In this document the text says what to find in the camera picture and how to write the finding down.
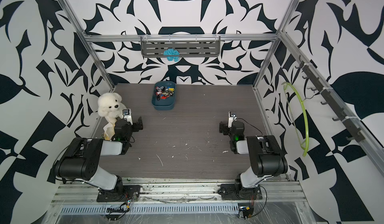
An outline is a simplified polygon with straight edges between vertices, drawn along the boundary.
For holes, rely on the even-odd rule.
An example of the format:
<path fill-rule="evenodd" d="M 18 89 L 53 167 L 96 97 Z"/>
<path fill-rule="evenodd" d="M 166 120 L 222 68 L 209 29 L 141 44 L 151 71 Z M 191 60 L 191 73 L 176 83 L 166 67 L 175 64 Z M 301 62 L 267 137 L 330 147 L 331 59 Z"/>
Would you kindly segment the teal plastic storage box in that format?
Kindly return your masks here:
<path fill-rule="evenodd" d="M 152 105 L 155 110 L 172 110 L 176 102 L 176 84 L 172 81 L 160 81 L 154 86 Z"/>

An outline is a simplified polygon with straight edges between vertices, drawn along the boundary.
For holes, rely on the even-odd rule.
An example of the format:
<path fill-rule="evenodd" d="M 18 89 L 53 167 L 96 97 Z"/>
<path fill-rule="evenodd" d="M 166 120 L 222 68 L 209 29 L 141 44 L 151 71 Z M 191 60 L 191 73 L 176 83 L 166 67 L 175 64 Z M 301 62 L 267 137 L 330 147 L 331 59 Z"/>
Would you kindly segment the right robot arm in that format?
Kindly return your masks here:
<path fill-rule="evenodd" d="M 235 180 L 238 193 L 256 189 L 261 182 L 288 172 L 288 162 L 273 135 L 245 136 L 245 125 L 237 120 L 220 122 L 219 132 L 230 138 L 233 153 L 250 158 L 250 167 Z"/>

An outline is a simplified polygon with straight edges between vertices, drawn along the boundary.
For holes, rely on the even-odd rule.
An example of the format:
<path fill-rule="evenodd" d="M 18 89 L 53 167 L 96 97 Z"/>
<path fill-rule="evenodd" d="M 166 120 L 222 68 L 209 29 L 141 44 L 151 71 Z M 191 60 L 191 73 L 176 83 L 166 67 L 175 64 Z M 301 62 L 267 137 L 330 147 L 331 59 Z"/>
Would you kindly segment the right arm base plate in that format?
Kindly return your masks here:
<path fill-rule="evenodd" d="M 221 184 L 217 193 L 224 201 L 256 201 L 263 199 L 263 194 L 260 188 L 240 189 L 235 184 Z"/>

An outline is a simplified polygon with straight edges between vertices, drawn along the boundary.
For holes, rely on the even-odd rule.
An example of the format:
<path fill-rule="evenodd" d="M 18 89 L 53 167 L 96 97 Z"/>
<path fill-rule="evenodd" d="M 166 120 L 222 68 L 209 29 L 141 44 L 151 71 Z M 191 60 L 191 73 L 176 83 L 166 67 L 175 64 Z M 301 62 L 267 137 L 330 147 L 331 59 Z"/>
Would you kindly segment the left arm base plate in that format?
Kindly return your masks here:
<path fill-rule="evenodd" d="M 122 189 L 116 188 L 111 191 L 99 190 L 97 203 L 136 201 L 140 196 L 140 191 L 140 185 L 124 185 Z"/>

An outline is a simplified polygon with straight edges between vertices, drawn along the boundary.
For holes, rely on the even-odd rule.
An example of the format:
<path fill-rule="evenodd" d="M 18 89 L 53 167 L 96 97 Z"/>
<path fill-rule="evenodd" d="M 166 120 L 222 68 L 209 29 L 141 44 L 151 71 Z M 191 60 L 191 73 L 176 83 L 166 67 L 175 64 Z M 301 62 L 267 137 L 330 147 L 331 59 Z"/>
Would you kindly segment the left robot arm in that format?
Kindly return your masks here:
<path fill-rule="evenodd" d="M 143 130 L 143 120 L 130 123 L 125 118 L 115 123 L 111 140 L 76 137 L 66 148 L 63 156 L 53 165 L 56 177 L 66 181 L 81 181 L 97 187 L 105 201 L 113 196 L 118 200 L 128 196 L 122 178 L 99 166 L 101 156 L 125 155 L 134 132 Z"/>

